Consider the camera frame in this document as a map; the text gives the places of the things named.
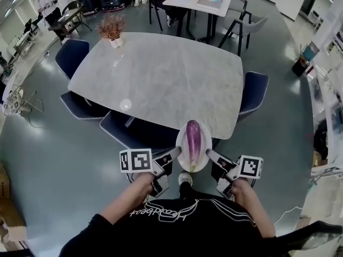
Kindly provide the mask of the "light square side table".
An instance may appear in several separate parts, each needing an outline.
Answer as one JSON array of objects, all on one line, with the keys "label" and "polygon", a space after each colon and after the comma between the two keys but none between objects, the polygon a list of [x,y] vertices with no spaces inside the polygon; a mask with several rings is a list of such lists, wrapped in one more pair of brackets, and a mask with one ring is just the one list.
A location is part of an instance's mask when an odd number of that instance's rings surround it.
[{"label": "light square side table", "polygon": [[[169,5],[169,6],[182,7],[182,8],[187,9],[187,21],[186,21],[186,26],[185,26],[185,30],[187,34],[191,37],[192,40],[205,42],[206,44],[209,44],[210,41],[215,37],[217,19],[219,17],[226,16],[230,1],[231,0],[223,0],[222,6],[218,11],[206,9],[203,7],[198,7],[196,5],[198,0],[166,0],[163,4]],[[206,36],[203,38],[196,38],[190,30],[190,19],[191,19],[192,11],[195,11],[195,12],[199,11],[199,12],[204,12],[207,14],[207,32],[206,32]]]}]

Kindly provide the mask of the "black waste bin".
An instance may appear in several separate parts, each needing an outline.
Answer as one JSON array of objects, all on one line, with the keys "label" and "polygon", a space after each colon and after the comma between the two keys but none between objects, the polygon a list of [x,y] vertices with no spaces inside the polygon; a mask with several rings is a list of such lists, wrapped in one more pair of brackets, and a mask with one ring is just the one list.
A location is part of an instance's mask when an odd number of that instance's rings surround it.
[{"label": "black waste bin", "polygon": [[309,67],[310,63],[305,58],[300,56],[297,61],[292,66],[292,72],[297,76],[300,77],[302,74],[306,71],[306,69]]}]

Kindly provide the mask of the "purple eggplant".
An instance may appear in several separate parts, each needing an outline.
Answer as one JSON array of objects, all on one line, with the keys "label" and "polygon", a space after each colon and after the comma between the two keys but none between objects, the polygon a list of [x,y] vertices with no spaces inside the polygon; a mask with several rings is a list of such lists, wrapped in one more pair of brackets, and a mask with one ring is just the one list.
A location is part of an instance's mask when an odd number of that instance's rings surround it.
[{"label": "purple eggplant", "polygon": [[194,172],[198,165],[202,142],[199,123],[195,120],[188,121],[186,134],[189,147],[190,172]]}]

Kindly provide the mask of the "person's left forearm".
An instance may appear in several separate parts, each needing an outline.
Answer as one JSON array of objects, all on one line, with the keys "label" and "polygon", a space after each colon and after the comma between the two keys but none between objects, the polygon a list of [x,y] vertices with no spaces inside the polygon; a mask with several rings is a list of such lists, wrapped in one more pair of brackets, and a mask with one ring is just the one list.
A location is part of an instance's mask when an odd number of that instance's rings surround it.
[{"label": "person's left forearm", "polygon": [[141,205],[152,192],[155,175],[149,172],[140,173],[138,177],[120,194],[100,215],[111,224]]}]

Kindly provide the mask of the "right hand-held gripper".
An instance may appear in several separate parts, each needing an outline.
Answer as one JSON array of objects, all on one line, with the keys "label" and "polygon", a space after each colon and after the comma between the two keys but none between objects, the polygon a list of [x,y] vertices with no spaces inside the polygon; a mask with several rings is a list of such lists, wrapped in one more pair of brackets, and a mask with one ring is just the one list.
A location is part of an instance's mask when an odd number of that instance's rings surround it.
[{"label": "right hand-held gripper", "polygon": [[231,198],[234,180],[252,179],[252,186],[261,176],[263,159],[260,157],[241,155],[238,161],[234,162],[212,149],[207,149],[206,155],[212,161],[211,176],[217,182],[216,189],[226,199]]}]

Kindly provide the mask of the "black body-mounted monitor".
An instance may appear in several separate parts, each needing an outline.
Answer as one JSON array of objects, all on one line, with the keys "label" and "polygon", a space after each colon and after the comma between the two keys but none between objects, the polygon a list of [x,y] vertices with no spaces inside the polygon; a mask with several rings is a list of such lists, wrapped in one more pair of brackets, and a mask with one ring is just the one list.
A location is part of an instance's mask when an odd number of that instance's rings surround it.
[{"label": "black body-mounted monitor", "polygon": [[277,250],[288,252],[292,250],[310,250],[324,245],[343,235],[343,226],[316,221],[301,229],[277,237]]}]

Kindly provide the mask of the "gray book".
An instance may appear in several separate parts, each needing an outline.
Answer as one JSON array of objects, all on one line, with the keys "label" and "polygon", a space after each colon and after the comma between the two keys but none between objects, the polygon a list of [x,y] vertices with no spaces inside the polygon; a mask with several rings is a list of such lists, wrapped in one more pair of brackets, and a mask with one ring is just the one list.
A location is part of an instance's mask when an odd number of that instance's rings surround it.
[{"label": "gray book", "polygon": [[218,11],[222,6],[223,0],[198,0],[196,5],[206,9]]}]

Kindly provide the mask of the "dark blue chair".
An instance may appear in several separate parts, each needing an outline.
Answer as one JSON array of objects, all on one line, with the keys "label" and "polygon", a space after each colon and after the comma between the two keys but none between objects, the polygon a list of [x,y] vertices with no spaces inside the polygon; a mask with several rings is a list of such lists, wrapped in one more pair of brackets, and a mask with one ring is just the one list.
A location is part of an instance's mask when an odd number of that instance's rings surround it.
[{"label": "dark blue chair", "polygon": [[55,56],[55,62],[70,80],[89,51],[90,44],[87,41],[68,39]]},{"label": "dark blue chair", "polygon": [[237,122],[247,118],[260,108],[265,98],[268,84],[269,77],[265,74],[252,71],[245,74],[245,84]]},{"label": "dark blue chair", "polygon": [[115,110],[101,120],[100,128],[127,149],[150,148],[153,154],[175,147],[178,129],[151,123]]},{"label": "dark blue chair", "polygon": [[110,111],[71,91],[62,94],[60,99],[72,116],[80,120],[101,120]]}]

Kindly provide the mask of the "person's black printed t-shirt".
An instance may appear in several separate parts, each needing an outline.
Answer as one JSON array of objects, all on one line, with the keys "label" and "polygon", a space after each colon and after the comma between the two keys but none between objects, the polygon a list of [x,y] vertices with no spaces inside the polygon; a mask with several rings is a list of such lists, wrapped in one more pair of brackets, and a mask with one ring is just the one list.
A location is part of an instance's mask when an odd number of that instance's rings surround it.
[{"label": "person's black printed t-shirt", "polygon": [[269,257],[269,245],[237,203],[201,194],[157,199],[116,223],[96,214],[59,257]]}]

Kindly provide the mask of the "white oval plate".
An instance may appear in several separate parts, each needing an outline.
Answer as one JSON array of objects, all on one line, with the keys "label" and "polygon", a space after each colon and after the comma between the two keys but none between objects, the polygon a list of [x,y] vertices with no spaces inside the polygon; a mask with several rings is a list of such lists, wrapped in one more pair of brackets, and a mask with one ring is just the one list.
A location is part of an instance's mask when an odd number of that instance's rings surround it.
[{"label": "white oval plate", "polygon": [[209,158],[206,155],[206,150],[212,149],[212,138],[210,136],[209,130],[201,122],[199,122],[199,126],[200,126],[200,135],[201,135],[200,154],[199,154],[198,164],[195,166],[193,170],[191,170],[186,124],[180,129],[176,138],[176,146],[180,146],[182,148],[182,152],[177,157],[177,160],[180,166],[185,171],[190,172],[190,173],[199,172],[206,167],[209,161]]}]

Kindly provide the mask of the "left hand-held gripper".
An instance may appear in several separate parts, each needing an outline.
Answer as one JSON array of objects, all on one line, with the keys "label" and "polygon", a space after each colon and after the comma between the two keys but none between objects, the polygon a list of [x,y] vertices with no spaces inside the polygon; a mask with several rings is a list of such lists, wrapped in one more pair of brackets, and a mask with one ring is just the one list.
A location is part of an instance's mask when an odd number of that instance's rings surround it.
[{"label": "left hand-held gripper", "polygon": [[130,183],[140,173],[151,173],[154,176],[151,196],[157,198],[169,188],[168,176],[172,172],[173,160],[181,153],[181,146],[155,154],[149,148],[123,150],[119,154],[120,171],[126,175]]}]

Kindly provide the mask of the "brown cardboard box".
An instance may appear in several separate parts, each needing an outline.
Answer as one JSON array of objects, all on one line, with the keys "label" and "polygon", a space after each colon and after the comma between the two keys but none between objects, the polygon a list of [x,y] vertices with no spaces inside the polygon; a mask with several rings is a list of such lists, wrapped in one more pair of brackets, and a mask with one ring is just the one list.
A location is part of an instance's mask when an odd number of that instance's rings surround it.
[{"label": "brown cardboard box", "polygon": [[3,163],[0,161],[0,198],[9,199],[10,197],[10,179],[3,167]]}]

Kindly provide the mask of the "dark small chair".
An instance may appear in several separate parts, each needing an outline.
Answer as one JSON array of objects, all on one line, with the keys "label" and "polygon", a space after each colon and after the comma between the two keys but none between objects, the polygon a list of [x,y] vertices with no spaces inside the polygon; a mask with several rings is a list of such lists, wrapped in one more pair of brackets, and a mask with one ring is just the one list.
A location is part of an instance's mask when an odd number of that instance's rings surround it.
[{"label": "dark small chair", "polygon": [[79,3],[77,1],[72,1],[63,9],[62,14],[76,8],[79,8]]}]

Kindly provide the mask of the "teal picture frame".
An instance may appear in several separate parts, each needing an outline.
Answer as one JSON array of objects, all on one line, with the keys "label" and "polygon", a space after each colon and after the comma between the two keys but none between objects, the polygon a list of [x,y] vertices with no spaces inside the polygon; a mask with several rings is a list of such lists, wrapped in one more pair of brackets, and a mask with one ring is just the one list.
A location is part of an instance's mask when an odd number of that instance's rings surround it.
[{"label": "teal picture frame", "polygon": [[311,41],[301,52],[304,59],[310,62],[319,53],[319,48]]}]

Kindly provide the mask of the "dark small table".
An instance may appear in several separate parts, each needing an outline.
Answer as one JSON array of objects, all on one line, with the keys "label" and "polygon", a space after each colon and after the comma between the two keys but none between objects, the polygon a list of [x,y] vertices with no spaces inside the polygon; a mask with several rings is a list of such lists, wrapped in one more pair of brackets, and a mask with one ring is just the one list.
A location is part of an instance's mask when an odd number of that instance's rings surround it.
[{"label": "dark small table", "polygon": [[83,26],[81,8],[67,10],[53,25],[48,27],[48,31],[61,30],[61,34],[71,37],[72,32],[77,31],[78,27]]}]

